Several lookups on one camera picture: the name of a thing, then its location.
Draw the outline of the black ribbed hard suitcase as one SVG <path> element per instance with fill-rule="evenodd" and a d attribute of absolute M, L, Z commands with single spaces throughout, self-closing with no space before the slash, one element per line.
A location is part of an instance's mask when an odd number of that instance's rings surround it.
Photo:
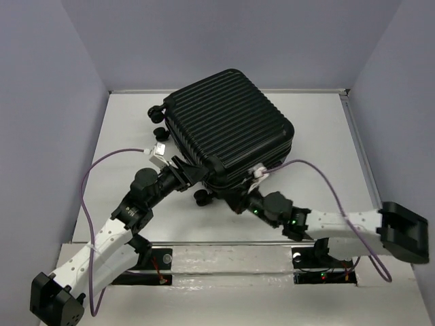
<path fill-rule="evenodd" d="M 248 190 L 255 165 L 284 163 L 295 135 L 291 121 L 237 69 L 171 93 L 147 115 L 164 122 L 189 164 L 208 169 L 203 184 L 221 200 Z"/>

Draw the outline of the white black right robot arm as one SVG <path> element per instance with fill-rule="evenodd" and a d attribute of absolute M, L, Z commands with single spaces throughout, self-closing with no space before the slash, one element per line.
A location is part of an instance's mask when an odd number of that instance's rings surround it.
<path fill-rule="evenodd" d="M 410 264 L 428 264 L 428 221 L 395 203 L 366 212 L 323 213 L 294 206 L 280 192 L 263 196 L 257 189 L 234 197 L 231 209 L 253 213 L 290 240 L 314 241 L 313 259 L 320 266 L 351 257 L 391 255 Z"/>

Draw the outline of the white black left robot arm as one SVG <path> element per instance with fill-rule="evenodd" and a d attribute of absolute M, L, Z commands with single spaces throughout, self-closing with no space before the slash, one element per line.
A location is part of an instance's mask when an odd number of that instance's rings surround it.
<path fill-rule="evenodd" d="M 152 245 L 140 231 L 154 216 L 152 209 L 173 191 L 183 192 L 209 171 L 172 158 L 159 172 L 137 171 L 129 192 L 90 242 L 50 274 L 31 283 L 30 311 L 46 325 L 77 325 L 87 305 L 114 279 L 150 262 Z"/>

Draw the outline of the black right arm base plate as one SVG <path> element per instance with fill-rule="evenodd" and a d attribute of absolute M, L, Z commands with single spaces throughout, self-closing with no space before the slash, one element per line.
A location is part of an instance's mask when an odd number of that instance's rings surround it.
<path fill-rule="evenodd" d="M 327 285 L 358 283 L 353 260 L 316 257 L 313 247 L 292 249 L 295 285 Z"/>

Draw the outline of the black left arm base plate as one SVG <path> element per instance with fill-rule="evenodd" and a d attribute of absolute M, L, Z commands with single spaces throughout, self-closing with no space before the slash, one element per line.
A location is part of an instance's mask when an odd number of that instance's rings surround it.
<path fill-rule="evenodd" d="M 173 250 L 153 247 L 149 253 L 140 254 L 136 264 L 123 272 L 111 284 L 125 286 L 171 286 Z"/>

